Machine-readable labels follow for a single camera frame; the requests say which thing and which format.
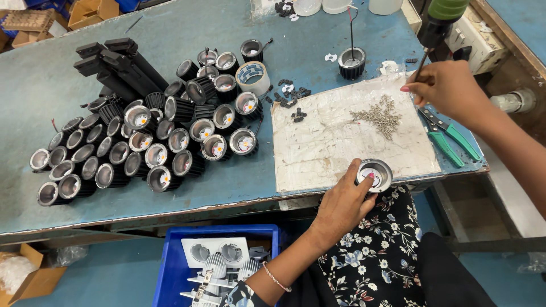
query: packing tape roll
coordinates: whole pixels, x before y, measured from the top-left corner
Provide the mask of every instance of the packing tape roll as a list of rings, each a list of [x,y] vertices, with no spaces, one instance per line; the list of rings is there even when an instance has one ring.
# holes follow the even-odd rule
[[[246,84],[251,77],[262,76],[252,84]],[[246,62],[235,73],[235,80],[242,92],[253,92],[256,96],[263,95],[271,85],[264,63],[258,61]]]

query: pliers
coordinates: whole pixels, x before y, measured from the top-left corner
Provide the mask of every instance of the pliers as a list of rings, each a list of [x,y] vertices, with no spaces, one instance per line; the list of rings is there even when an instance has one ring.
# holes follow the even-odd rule
[[[440,148],[442,153],[448,157],[448,159],[458,168],[465,166],[461,158],[455,153],[455,151],[449,146],[444,135],[440,132],[442,128],[448,136],[450,136],[465,152],[474,160],[479,161],[480,155],[476,150],[470,145],[468,140],[462,136],[462,134],[453,126],[452,123],[449,125],[437,118],[432,111],[426,109],[425,107],[419,108],[419,113],[425,118],[426,123],[429,125],[428,136],[432,139],[434,144]]]

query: woman's left hand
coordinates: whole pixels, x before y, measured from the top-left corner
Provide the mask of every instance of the woman's left hand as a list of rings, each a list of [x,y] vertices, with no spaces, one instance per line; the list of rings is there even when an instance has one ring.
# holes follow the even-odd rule
[[[324,194],[317,217],[307,230],[308,235],[324,251],[329,250],[345,234],[353,230],[375,206],[377,194],[372,194],[364,200],[372,187],[373,173],[358,186],[354,184],[360,162],[360,159],[354,159],[347,173]]]

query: floral dress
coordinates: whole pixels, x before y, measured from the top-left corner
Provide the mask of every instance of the floral dress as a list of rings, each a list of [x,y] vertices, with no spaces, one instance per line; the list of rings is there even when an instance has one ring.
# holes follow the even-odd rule
[[[394,186],[379,194],[375,208],[318,259],[339,306],[424,306],[416,273],[422,235],[406,186]],[[223,306],[267,304],[240,282],[227,295]]]

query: bracelet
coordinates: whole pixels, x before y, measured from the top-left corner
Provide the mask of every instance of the bracelet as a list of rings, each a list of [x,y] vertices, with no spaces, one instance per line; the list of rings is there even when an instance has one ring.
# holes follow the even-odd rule
[[[281,284],[279,283],[279,281],[278,281],[275,277],[273,277],[273,274],[271,274],[271,273],[269,272],[269,270],[265,267],[265,264],[266,264],[266,263],[267,263],[267,261],[264,261],[264,262],[262,263],[262,265],[264,266],[264,269],[265,269],[265,271],[267,272],[267,274],[269,275],[269,277],[271,277],[271,279],[273,279],[273,281],[274,281],[279,287],[281,287],[283,290],[285,290],[286,292],[288,292],[288,293],[292,292],[292,287],[285,288],[283,285],[281,285]]]

